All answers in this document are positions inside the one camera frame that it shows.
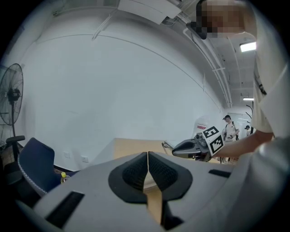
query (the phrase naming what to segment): person in white shirt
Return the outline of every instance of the person in white shirt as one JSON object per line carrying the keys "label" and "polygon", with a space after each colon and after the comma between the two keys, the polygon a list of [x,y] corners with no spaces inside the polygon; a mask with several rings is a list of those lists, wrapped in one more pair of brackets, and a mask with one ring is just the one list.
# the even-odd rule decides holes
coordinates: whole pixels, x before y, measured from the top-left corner
{"label": "person in white shirt", "polygon": [[251,134],[250,126],[247,125],[247,126],[245,127],[245,130],[246,130],[246,135],[249,136],[249,135]]}
{"label": "person in white shirt", "polygon": [[251,120],[255,133],[234,143],[227,143],[217,157],[239,157],[271,141],[273,130],[261,107],[263,99],[275,87],[287,69],[288,57],[274,27],[248,2],[240,0],[200,0],[196,6],[197,22],[208,31],[230,37],[248,33],[256,39],[254,73],[254,109]]}
{"label": "person in white shirt", "polygon": [[222,131],[223,140],[225,142],[236,141],[236,136],[240,132],[240,130],[235,127],[235,124],[229,115],[226,115],[223,119],[227,123]]}

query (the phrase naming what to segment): wall outlet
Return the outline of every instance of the wall outlet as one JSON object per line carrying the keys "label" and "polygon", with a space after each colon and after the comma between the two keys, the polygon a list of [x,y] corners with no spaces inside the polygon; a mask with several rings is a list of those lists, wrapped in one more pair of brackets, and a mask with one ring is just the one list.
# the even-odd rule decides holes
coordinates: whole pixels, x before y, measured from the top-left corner
{"label": "wall outlet", "polygon": [[88,163],[89,162],[88,157],[87,156],[82,156],[82,162]]}
{"label": "wall outlet", "polygon": [[65,158],[68,158],[68,159],[71,158],[71,154],[68,151],[64,151],[63,155],[64,155]]}

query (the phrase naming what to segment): fan pole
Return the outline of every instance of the fan pole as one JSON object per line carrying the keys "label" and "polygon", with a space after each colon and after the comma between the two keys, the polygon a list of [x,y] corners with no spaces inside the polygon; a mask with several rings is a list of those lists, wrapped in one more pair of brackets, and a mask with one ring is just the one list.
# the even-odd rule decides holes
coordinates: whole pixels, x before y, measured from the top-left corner
{"label": "fan pole", "polygon": [[14,128],[14,101],[11,102],[12,106],[12,130],[13,130],[13,137],[15,137],[15,128]]}

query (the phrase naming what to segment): ceiling light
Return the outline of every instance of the ceiling light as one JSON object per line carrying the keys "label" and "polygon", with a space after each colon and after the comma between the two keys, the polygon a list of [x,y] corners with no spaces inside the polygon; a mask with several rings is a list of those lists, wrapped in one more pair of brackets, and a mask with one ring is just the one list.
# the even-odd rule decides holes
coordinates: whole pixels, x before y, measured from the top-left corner
{"label": "ceiling light", "polygon": [[254,98],[253,97],[244,97],[243,100],[244,101],[253,101]]}
{"label": "ceiling light", "polygon": [[251,51],[251,50],[255,50],[256,49],[256,43],[252,42],[252,43],[244,43],[244,44],[240,44],[241,47],[241,51],[246,52],[246,51]]}

